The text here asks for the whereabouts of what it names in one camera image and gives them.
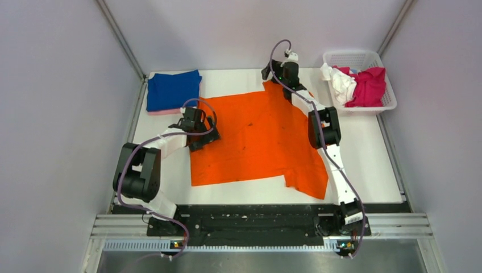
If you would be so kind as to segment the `crumpled magenta t shirt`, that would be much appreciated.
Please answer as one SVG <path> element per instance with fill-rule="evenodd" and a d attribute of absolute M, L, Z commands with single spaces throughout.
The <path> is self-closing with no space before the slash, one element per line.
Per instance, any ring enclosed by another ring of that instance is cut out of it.
<path fill-rule="evenodd" d="M 386 69 L 383 67 L 372 67 L 354 73 L 357 82 L 354 98 L 344 107 L 382 107 L 381 99 L 387 87 L 385 76 Z"/>

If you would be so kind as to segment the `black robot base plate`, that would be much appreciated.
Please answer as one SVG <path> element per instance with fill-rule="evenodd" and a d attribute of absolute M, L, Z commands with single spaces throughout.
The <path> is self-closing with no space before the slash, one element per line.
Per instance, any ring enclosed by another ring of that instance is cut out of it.
<path fill-rule="evenodd" d="M 341 231 L 334 205 L 180 205 L 176 223 L 148 220 L 139 209 L 114 205 L 112 214 L 139 214 L 149 237 L 183 237 L 188 246 L 320 246 L 324 236 L 359 235 L 361 224 Z"/>

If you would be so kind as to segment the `folded blue t shirt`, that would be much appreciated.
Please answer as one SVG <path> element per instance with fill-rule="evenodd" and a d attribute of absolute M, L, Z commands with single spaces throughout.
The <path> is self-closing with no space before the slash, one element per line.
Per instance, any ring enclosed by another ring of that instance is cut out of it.
<path fill-rule="evenodd" d="M 198 70 L 173 75 L 155 73 L 147 80 L 146 111 L 178 109 L 200 96 L 202 76 Z"/>

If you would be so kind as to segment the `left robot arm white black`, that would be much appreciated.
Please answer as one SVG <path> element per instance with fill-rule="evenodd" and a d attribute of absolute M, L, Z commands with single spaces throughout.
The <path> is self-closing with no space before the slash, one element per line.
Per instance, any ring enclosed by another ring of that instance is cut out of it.
<path fill-rule="evenodd" d="M 124 144 L 113 178 L 118 203 L 160 220 L 161 228 L 169 235 L 185 226 L 175 215 L 177 205 L 160 189 L 161 162 L 177 150 L 188 148 L 195 152 L 221 137 L 215 111 L 208 115 L 197 107 L 182 107 L 181 114 L 161 134 L 140 144 Z"/>

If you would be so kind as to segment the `aluminium frame rail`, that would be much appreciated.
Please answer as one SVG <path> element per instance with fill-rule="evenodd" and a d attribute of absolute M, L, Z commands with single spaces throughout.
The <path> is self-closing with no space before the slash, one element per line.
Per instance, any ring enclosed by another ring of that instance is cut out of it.
<path fill-rule="evenodd" d="M 371 235 L 365 239 L 433 239 L 424 213 L 369 213 Z M 148 216 L 139 214 L 99 214 L 90 233 L 91 239 L 134 239 L 147 236 Z"/>

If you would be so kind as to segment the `orange t shirt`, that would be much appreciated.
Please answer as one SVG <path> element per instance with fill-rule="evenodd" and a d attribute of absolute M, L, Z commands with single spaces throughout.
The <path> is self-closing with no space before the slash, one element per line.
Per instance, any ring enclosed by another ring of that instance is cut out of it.
<path fill-rule="evenodd" d="M 190 154 L 191 184 L 203 186 L 283 176 L 285 185 L 324 199 L 325 164 L 308 137 L 308 118 L 265 82 L 258 92 L 207 98 L 220 139 Z"/>

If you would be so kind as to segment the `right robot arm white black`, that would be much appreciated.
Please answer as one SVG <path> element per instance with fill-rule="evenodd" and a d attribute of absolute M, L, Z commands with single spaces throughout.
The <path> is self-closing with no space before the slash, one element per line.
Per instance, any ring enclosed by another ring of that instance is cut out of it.
<path fill-rule="evenodd" d="M 349 181 L 342 161 L 340 141 L 341 129 L 338 112 L 333 106 L 318 102 L 300 82 L 298 55 L 286 53 L 284 61 L 270 59 L 261 71 L 264 81 L 282 86 L 284 98 L 302 111 L 308 118 L 308 137 L 312 148 L 322 154 L 327 164 L 334 197 L 334 229 L 340 234 L 357 230 L 361 235 L 367 228 L 367 216 L 357 191 Z"/>

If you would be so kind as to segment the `white plastic laundry basket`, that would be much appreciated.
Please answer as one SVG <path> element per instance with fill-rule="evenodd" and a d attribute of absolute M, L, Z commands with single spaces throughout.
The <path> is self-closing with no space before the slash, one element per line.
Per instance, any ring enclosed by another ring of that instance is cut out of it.
<path fill-rule="evenodd" d="M 376 52 L 328 51 L 323 54 L 320 70 L 340 115 L 377 115 L 397 106 L 387 71 Z"/>

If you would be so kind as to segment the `folded pink t shirt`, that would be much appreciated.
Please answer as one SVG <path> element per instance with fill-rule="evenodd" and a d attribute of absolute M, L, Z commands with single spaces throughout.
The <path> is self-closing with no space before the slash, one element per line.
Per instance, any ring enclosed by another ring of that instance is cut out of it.
<path fill-rule="evenodd" d="M 146 111 L 149 115 L 177 114 L 183 104 L 200 95 L 200 84 L 193 86 L 148 86 Z"/>

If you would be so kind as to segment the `crumpled white t shirt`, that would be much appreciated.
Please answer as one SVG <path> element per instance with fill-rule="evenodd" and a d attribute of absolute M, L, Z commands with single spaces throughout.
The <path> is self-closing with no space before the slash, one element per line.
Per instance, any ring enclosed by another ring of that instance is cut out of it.
<path fill-rule="evenodd" d="M 349 67 L 331 67 L 327 63 L 323 63 L 320 71 L 321 80 L 331 83 L 334 89 L 334 98 L 338 104 L 344 106 L 353 100 L 357 82 Z"/>

